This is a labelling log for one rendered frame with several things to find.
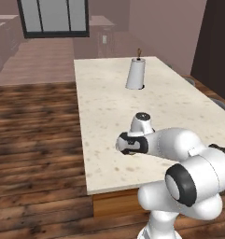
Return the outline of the pale counter cabinet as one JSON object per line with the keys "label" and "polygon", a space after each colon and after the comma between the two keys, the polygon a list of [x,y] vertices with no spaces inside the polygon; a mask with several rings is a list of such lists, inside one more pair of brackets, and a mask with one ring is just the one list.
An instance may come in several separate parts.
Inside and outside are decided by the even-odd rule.
{"label": "pale counter cabinet", "polygon": [[[89,20],[90,36],[73,40],[76,59],[108,58],[116,56],[116,36],[127,32],[129,21],[118,18],[111,20],[103,15],[91,16]],[[107,36],[103,44],[103,35]]]}

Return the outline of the white paper towel roll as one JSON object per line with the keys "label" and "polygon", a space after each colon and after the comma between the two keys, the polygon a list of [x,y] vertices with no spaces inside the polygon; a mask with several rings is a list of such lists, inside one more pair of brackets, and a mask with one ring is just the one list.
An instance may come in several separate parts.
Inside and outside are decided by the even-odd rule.
{"label": "white paper towel roll", "polygon": [[142,90],[144,88],[144,75],[146,60],[141,57],[142,50],[137,50],[137,55],[132,58],[129,74],[125,87],[129,90]]}

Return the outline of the wooden island cabinet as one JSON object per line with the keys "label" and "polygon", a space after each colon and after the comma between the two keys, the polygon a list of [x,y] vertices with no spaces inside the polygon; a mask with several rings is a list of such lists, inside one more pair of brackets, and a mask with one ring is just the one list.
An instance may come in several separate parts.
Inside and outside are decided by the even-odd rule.
{"label": "wooden island cabinet", "polygon": [[138,203],[137,192],[138,189],[131,189],[93,195],[93,216],[119,217],[146,213]]}

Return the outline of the grey stool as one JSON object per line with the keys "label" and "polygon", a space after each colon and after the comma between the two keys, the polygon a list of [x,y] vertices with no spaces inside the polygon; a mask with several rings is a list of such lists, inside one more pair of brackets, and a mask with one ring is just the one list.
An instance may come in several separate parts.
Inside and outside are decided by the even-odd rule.
{"label": "grey stool", "polygon": [[212,98],[212,97],[209,97],[209,99],[212,100],[215,104],[217,104],[218,106],[220,106],[222,109],[225,110],[225,103],[223,103],[219,99],[215,99],[215,98]]}
{"label": "grey stool", "polygon": [[191,84],[192,86],[195,87],[195,81],[193,79],[191,79],[189,77],[184,77],[184,79],[187,80],[189,84]]}

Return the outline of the dark framed window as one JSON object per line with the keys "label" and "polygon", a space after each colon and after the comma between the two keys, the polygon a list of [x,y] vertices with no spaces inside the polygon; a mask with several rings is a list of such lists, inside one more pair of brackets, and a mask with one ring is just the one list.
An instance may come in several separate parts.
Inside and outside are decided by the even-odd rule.
{"label": "dark framed window", "polygon": [[88,0],[17,0],[25,38],[89,37]]}

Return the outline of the dark brown tall cabinet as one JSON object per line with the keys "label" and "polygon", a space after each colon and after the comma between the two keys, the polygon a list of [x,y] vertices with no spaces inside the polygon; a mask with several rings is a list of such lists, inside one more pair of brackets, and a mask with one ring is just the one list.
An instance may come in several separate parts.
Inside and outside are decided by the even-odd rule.
{"label": "dark brown tall cabinet", "polygon": [[190,74],[225,99],[225,0],[207,0]]}

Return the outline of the pale cupboard run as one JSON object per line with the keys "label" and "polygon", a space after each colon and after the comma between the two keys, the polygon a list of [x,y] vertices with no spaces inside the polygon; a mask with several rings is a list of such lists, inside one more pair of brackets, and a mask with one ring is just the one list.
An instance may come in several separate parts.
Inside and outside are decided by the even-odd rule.
{"label": "pale cupboard run", "polygon": [[0,72],[23,40],[19,15],[0,15]]}

